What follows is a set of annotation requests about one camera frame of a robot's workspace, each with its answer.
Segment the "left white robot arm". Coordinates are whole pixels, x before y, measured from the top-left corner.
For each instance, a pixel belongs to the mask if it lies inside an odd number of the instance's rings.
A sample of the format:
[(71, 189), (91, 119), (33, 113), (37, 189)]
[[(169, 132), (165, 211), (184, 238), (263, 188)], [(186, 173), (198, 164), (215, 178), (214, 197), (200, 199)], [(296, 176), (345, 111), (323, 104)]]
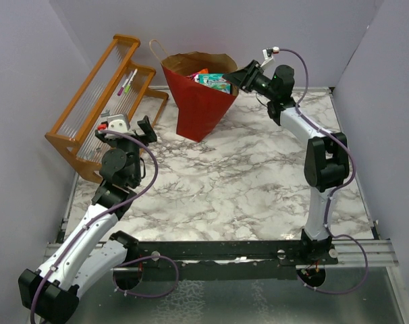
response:
[(65, 242), (37, 270), (26, 269), (18, 285), (30, 321), (39, 316), (50, 323), (66, 323), (81, 297), (110, 268), (120, 263), (133, 265), (137, 249), (121, 240), (108, 242), (101, 251), (97, 244), (139, 197), (135, 193), (146, 175), (140, 151), (157, 141), (150, 120), (138, 121), (142, 134), (132, 131), (124, 114), (112, 115), (98, 125), (95, 136), (109, 145), (101, 159), (102, 178), (82, 220)]

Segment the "teal Fox's mint candy bag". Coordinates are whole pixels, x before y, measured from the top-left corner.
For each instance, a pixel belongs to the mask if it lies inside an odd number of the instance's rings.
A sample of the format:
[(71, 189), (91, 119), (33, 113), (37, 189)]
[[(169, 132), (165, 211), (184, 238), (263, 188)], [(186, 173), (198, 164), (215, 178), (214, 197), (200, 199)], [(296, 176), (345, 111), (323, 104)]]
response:
[(231, 94), (231, 84), (223, 79), (223, 74), (201, 74), (198, 83)]

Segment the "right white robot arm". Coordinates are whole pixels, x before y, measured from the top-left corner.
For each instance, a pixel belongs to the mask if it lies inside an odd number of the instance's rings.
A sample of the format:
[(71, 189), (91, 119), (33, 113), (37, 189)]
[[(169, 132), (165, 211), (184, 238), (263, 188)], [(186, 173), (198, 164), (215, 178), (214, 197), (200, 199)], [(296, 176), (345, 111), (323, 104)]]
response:
[(268, 100), (269, 117), (306, 147), (304, 177), (310, 186), (310, 206), (298, 256), (304, 263), (313, 264), (331, 249), (332, 192), (350, 173), (346, 135), (321, 128), (301, 114), (292, 96), (294, 69), (288, 65), (277, 66), (273, 77), (268, 78), (260, 64), (253, 60), (240, 70), (224, 74), (223, 79), (244, 92), (263, 95)]

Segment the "red paper bag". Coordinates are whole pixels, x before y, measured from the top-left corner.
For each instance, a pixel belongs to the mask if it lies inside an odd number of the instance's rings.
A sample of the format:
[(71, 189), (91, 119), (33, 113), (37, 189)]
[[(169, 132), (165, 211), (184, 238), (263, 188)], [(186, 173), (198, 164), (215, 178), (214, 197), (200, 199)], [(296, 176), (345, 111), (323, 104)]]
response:
[(199, 84), (190, 75), (203, 69), (211, 74), (225, 74), (238, 69), (236, 62), (227, 54), (209, 54), (198, 51), (169, 54), (164, 47), (165, 58), (159, 60), (171, 95), (178, 107), (176, 134), (202, 141), (221, 121), (238, 96), (239, 90), (232, 86), (228, 93)]

